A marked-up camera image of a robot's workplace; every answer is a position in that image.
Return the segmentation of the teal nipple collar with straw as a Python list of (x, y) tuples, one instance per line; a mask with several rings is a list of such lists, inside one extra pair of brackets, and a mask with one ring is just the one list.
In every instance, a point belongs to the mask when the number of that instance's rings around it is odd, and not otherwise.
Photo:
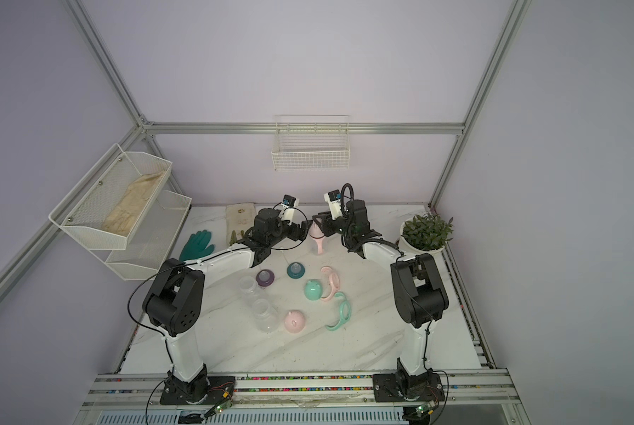
[(283, 252), (283, 256), (287, 260), (287, 276), (293, 280), (301, 279), (306, 274), (306, 266), (299, 259), (299, 253), (296, 250), (287, 250)]

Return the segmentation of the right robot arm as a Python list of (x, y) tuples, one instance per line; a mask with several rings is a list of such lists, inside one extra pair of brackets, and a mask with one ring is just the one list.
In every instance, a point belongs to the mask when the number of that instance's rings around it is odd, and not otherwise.
[(428, 363), (428, 350), (450, 299), (435, 258), (428, 253), (407, 254), (384, 239), (371, 227), (362, 200), (331, 202), (327, 212), (313, 216), (312, 223), (321, 237), (340, 236), (349, 253), (390, 272), (394, 304), (401, 320), (409, 326), (397, 375), (409, 382), (437, 375)]

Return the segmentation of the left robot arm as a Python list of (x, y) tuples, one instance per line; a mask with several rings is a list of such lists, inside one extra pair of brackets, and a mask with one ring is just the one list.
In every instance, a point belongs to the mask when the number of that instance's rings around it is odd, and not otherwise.
[(143, 300), (143, 312), (150, 322), (145, 327), (160, 334), (166, 345), (170, 360), (166, 384), (188, 394), (208, 387), (194, 331), (205, 285), (257, 267), (286, 239), (302, 244), (311, 225), (312, 221), (296, 207), (263, 208), (253, 226), (229, 248), (190, 261), (169, 259), (162, 263), (149, 278), (152, 286)]

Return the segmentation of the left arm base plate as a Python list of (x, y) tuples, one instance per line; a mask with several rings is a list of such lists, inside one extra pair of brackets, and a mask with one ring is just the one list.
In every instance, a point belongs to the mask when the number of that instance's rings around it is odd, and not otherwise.
[(169, 374), (159, 403), (162, 406), (219, 405), (231, 398), (236, 382), (233, 376), (208, 375), (187, 383)]

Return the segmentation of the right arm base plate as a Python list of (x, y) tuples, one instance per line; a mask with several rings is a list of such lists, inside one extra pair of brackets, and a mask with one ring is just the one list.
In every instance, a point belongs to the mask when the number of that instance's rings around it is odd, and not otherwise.
[(372, 376), (375, 401), (383, 402), (444, 402), (446, 394), (440, 375), (425, 372), (407, 376), (399, 373)]

